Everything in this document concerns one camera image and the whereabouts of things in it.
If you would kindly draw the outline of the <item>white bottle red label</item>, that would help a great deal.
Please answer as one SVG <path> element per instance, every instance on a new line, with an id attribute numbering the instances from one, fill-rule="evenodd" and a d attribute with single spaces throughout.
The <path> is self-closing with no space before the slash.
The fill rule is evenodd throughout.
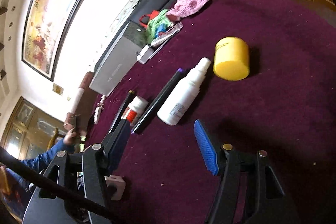
<path id="1" fill-rule="evenodd" d="M 129 121 L 130 126 L 134 127 L 138 120 L 141 118 L 143 112 L 148 105 L 148 101 L 140 96 L 135 98 L 128 104 L 121 119 Z"/>

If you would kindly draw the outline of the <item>white spray bottle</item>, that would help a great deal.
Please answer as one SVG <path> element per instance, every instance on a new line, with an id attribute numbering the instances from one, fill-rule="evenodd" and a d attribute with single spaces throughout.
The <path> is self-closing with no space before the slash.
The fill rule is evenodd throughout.
<path id="1" fill-rule="evenodd" d="M 169 126 L 175 126 L 197 97 L 205 80 L 210 59 L 203 57 L 193 69 L 181 79 L 157 112 L 158 118 Z"/>

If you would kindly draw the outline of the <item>black yellow-capped marker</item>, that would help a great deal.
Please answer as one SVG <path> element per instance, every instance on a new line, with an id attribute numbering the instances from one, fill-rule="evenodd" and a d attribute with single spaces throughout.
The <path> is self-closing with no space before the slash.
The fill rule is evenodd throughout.
<path id="1" fill-rule="evenodd" d="M 109 129 L 108 133 L 114 132 L 114 130 L 116 129 L 116 127 L 118 126 L 118 124 L 121 120 L 121 117 L 122 117 L 124 111 L 126 110 L 128 104 L 134 99 L 134 97 L 135 97 L 135 91 L 133 91 L 133 90 L 128 91 L 126 98 L 122 102 L 121 106 L 119 107 L 119 109 L 116 113 L 116 116 L 114 117 L 114 120 L 111 123 L 111 126 L 110 126 L 110 129 Z"/>

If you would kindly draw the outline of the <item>black purple-capped marker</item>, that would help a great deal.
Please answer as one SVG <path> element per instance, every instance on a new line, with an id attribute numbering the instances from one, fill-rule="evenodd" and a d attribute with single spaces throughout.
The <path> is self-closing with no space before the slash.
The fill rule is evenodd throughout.
<path id="1" fill-rule="evenodd" d="M 189 69 L 179 68 L 171 79 L 165 84 L 162 90 L 158 93 L 158 95 L 154 98 L 154 100 L 147 107 L 141 118 L 133 127 L 131 133 L 132 134 L 141 134 L 143 130 L 151 123 L 154 117 L 157 115 L 158 110 L 161 108 L 165 100 L 168 98 L 170 93 L 176 87 L 177 83 L 183 79 L 189 72 Z"/>

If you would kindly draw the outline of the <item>wooden cabinet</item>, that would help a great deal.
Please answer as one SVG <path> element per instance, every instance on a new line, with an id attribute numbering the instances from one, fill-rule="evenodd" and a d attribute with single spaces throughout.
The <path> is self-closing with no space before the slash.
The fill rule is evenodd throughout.
<path id="1" fill-rule="evenodd" d="M 48 115 L 23 97 L 19 98 L 1 138 L 1 146 L 13 157 L 32 159 L 60 140 L 67 133 L 63 122 Z"/>

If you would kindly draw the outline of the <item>grey cardboard box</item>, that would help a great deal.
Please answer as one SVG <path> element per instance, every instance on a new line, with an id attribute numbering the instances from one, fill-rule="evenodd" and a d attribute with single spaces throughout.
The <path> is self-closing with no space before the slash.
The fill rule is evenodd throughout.
<path id="1" fill-rule="evenodd" d="M 137 56 L 145 45 L 145 29 L 129 21 L 98 63 L 89 88 L 109 96 L 137 62 Z"/>

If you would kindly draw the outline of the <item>yellow round jar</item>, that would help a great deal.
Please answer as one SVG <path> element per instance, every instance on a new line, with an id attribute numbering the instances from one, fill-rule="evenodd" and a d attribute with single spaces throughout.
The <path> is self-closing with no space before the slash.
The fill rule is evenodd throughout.
<path id="1" fill-rule="evenodd" d="M 213 71 L 216 76 L 228 81 L 245 79 L 249 69 L 249 47 L 237 37 L 226 37 L 215 46 Z"/>

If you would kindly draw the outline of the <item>small white charger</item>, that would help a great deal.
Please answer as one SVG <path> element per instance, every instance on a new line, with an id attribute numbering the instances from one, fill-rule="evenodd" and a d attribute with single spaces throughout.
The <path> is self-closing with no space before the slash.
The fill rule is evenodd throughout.
<path id="1" fill-rule="evenodd" d="M 151 56 L 153 55 L 154 50 L 150 45 L 145 45 L 143 49 L 137 54 L 137 61 L 140 64 L 145 64 Z"/>

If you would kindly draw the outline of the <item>black rod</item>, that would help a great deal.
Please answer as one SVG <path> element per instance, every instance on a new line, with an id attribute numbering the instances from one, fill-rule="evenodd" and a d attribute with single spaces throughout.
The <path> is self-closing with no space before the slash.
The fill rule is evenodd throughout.
<path id="1" fill-rule="evenodd" d="M 97 143 L 82 153 L 60 151 L 45 174 L 39 174 L 1 148 L 1 162 L 37 186 L 26 209 L 23 223 L 78 223 L 74 212 L 85 209 L 90 223 L 111 223 L 112 213 L 104 195 L 104 146 Z M 72 168 L 83 173 L 84 196 L 73 192 L 76 179 Z"/>

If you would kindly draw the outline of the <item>toothpaste tube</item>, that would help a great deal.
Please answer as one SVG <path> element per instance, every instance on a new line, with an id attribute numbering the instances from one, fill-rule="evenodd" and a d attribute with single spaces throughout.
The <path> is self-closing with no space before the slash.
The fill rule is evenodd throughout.
<path id="1" fill-rule="evenodd" d="M 167 42 L 170 38 L 172 38 L 175 34 L 177 34 L 183 28 L 183 23 L 179 22 L 174 25 L 171 29 L 161 34 L 159 37 L 155 38 L 150 46 L 157 48 L 161 46 L 163 43 Z"/>

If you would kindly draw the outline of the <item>green cloth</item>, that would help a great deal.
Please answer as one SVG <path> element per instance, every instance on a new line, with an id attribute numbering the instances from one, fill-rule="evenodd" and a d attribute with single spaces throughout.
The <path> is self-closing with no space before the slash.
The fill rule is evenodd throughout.
<path id="1" fill-rule="evenodd" d="M 146 42 L 148 44 L 151 44 L 151 42 L 159 36 L 160 32 L 166 32 L 174 25 L 166 15 L 168 11 L 168 9 L 164 9 L 160 11 L 154 19 L 149 20 L 145 31 Z"/>

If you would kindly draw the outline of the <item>red paper bag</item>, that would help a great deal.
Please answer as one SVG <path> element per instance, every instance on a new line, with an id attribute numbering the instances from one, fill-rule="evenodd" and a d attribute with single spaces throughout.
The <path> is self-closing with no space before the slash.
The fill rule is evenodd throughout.
<path id="1" fill-rule="evenodd" d="M 152 19 L 154 19 L 155 17 L 157 17 L 158 14 L 159 14 L 159 11 L 153 10 L 150 14 L 145 14 L 145 15 L 141 16 L 139 18 L 139 21 L 138 21 L 139 25 L 142 26 L 142 27 L 144 27 L 144 28 L 147 28 L 148 23 Z"/>

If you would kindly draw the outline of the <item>white keychain tag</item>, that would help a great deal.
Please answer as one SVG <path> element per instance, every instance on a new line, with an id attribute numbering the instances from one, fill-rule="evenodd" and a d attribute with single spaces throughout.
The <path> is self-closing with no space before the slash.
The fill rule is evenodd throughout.
<path id="1" fill-rule="evenodd" d="M 94 124 L 98 124 L 102 111 L 104 110 L 104 101 L 106 96 L 102 95 L 94 111 Z"/>

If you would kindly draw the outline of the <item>framed wall painting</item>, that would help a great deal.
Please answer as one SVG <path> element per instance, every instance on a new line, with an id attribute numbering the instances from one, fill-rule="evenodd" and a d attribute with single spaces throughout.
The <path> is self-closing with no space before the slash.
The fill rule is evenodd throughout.
<path id="1" fill-rule="evenodd" d="M 49 81 L 55 78 L 64 40 L 83 1 L 30 1 L 25 20 L 21 61 Z"/>

